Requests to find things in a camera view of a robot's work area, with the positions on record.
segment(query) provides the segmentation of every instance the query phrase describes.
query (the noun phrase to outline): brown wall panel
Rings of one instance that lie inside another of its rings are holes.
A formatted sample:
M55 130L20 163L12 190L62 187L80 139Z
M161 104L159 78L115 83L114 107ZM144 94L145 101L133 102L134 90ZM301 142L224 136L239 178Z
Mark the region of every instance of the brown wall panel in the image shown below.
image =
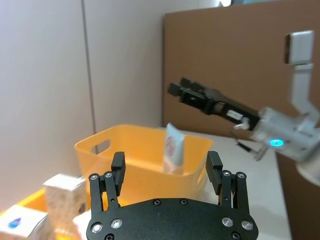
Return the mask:
M179 103L166 94L170 82L188 77L220 90L253 109L271 107L290 116L298 112L288 102L293 67L284 64L285 35L315 31L315 68L310 98L320 109L320 1L290 0L170 13L164 20L163 124L184 130L229 136L233 124ZM238 133L248 138L248 133ZM279 158L293 239L308 239L320 228L299 213L320 215L315 202L306 202L299 189L320 198L320 189L307 183L290 160Z

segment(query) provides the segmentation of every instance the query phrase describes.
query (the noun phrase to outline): white table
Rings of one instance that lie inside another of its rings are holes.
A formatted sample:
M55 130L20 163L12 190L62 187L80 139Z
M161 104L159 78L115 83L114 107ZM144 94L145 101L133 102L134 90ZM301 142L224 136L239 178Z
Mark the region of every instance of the white table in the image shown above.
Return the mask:
M247 175L250 215L259 229L258 240L291 240L275 152L268 150L264 158L256 162L252 155L238 147L235 140L230 137L189 131L185 131L185 133L213 140L214 143L210 150L218 152L223 169L229 170L233 174L244 172ZM260 148L260 144L257 142L245 140L241 140L241 142L256 150ZM218 197L209 180L201 200L208 203L218 203Z

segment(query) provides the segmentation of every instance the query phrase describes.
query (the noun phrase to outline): white box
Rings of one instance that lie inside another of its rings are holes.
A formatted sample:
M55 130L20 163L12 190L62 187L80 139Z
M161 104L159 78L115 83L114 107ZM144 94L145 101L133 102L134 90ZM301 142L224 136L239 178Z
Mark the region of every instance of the white box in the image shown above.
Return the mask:
M47 213L14 205L0 216L0 240L54 240Z
M88 240L87 239L87 228L88 224L91 220L91 210L84 212L83 214L76 216L73 219L73 223L76 226L78 231L78 238L81 240Z
M58 174L43 185L48 216L55 231L69 236L78 235L73 219L87 210L85 179Z

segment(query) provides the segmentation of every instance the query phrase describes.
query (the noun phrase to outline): screw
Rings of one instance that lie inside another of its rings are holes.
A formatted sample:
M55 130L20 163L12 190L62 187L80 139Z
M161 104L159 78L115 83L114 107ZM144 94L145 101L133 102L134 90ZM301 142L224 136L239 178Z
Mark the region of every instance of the screw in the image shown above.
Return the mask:
M111 172L107 172L107 173L105 174L105 177L106 177L106 178L111 178L111 176L112 176L112 173L111 173Z
M241 239L240 233L238 233L236 231L234 231L231 236L232 236L232 239L234 239L234 240L240 240Z
M159 199L155 199L153 201L153 205L155 205L155 206L159 206L160 204L161 204L161 201Z
M247 221L247 220L243 220L241 222L241 225L245 230L250 231L250 230L254 229L254 225L250 221Z
M224 217L222 218L222 224L225 225L228 228L231 228L234 225L234 222L230 217Z
M95 180L95 179L97 179L97 178L98 178L98 175L92 175L92 176L90 177L91 180Z
M108 234L107 236L105 236L104 238L105 240L115 240L115 235L113 235L112 233Z
M241 179L244 179L244 178L245 178L245 174L242 173L242 172L239 172L237 175L238 175L238 177L241 178Z
M91 231L93 232L93 233L98 233L98 232L100 232L101 231L101 229L102 229L102 225L100 224L100 223L95 223L92 227L91 227Z
M185 205L188 205L188 200L187 200L187 199L181 199L181 200L180 200L180 204L181 204L181 205L184 205L184 206L185 206Z
M122 225L122 221L119 218L116 218L116 219L112 220L112 222L111 222L111 227L113 229L118 229L121 227L121 225Z

